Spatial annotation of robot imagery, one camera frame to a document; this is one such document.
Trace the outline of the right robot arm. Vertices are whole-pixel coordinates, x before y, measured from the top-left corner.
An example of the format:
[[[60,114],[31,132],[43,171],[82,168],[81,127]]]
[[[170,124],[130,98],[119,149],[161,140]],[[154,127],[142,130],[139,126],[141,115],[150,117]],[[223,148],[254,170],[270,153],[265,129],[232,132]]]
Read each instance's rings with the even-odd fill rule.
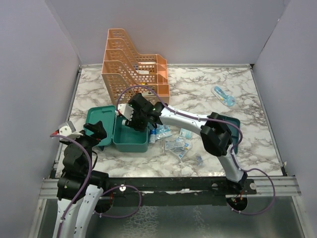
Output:
[[[247,173],[237,163],[230,126],[217,113],[198,115],[179,111],[163,101],[152,104],[141,93],[134,95],[128,103],[118,105],[119,113],[126,118],[125,125],[136,131],[144,131],[148,125],[169,125],[186,129],[199,135],[204,149],[218,158],[231,193],[245,189]]]

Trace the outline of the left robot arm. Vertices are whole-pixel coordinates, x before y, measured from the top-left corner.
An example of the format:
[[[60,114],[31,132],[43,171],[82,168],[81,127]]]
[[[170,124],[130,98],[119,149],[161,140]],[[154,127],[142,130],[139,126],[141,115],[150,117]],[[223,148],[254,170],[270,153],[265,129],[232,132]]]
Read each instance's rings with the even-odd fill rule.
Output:
[[[57,217],[53,237],[84,238],[99,198],[109,191],[108,174],[93,169],[93,147],[107,137],[101,121],[77,131],[71,121],[50,135],[65,144],[57,182]]]

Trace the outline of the clear blue gauze packet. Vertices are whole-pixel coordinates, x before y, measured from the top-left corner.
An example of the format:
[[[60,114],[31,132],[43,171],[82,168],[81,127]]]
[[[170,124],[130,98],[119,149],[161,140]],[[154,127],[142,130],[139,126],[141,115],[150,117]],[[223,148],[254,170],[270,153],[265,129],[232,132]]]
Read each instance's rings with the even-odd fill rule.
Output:
[[[172,136],[172,132],[168,125],[157,125],[155,129],[155,139],[160,140]]]

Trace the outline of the white blue bandage roll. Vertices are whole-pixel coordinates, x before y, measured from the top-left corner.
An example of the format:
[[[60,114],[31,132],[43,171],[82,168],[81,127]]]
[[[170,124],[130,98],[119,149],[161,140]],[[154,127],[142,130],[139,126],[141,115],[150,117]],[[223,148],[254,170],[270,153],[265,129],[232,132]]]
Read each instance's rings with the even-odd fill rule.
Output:
[[[154,144],[156,142],[156,129],[150,130],[149,143]]]

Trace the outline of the teal plastic medicine box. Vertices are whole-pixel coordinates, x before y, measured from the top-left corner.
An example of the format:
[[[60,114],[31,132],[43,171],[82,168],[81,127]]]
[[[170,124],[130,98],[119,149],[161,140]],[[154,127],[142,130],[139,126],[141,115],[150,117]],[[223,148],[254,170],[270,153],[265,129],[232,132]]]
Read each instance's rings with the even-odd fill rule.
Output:
[[[102,150],[114,144],[116,149],[125,153],[144,153],[148,149],[150,131],[136,131],[122,124],[123,118],[115,115],[115,106],[90,108],[87,113],[86,123],[103,123],[107,137],[97,146]]]

